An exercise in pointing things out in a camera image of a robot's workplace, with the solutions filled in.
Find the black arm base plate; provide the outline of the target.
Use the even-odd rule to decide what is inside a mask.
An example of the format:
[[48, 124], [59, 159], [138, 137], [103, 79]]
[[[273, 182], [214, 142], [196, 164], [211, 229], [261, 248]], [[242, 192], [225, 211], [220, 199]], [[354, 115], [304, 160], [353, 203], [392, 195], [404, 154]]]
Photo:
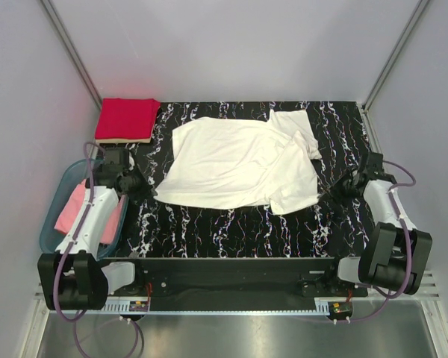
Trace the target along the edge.
[[227, 298], [255, 303], [293, 298], [364, 298], [366, 289], [351, 285], [331, 293], [324, 274], [329, 258], [145, 258], [133, 259], [136, 280], [115, 295], [174, 299]]

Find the white t shirt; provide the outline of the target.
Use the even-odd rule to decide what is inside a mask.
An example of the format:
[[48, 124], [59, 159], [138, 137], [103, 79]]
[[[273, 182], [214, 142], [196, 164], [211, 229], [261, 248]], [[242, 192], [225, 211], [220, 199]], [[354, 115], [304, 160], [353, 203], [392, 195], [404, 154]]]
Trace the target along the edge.
[[155, 189], [165, 204], [216, 210], [267, 205], [286, 215], [319, 200], [321, 159], [305, 110], [253, 119], [202, 117], [172, 132], [173, 163]]

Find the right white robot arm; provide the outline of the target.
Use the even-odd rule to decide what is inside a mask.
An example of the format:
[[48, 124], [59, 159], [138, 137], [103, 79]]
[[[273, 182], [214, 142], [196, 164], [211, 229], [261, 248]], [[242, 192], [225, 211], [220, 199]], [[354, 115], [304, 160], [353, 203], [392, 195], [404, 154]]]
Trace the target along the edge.
[[347, 170], [319, 194], [319, 201], [346, 207], [353, 199], [370, 208], [374, 228], [358, 257], [336, 257], [324, 274], [331, 295], [342, 295], [351, 285], [372, 288], [388, 299], [413, 295], [420, 287], [432, 237], [418, 230], [399, 199], [402, 184], [387, 173], [382, 154], [363, 155], [358, 166]]

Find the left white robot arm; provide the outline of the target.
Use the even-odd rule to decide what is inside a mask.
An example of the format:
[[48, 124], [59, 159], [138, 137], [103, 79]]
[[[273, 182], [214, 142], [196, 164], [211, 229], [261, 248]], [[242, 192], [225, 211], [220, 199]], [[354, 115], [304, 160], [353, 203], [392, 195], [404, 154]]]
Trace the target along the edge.
[[84, 200], [70, 231], [53, 252], [41, 254], [37, 262], [46, 305], [59, 315], [100, 310], [108, 296], [121, 288], [130, 295], [146, 288], [145, 275], [132, 261], [102, 265], [99, 246], [120, 199], [150, 194], [152, 187], [127, 148], [111, 148], [102, 154], [98, 163], [85, 160]]

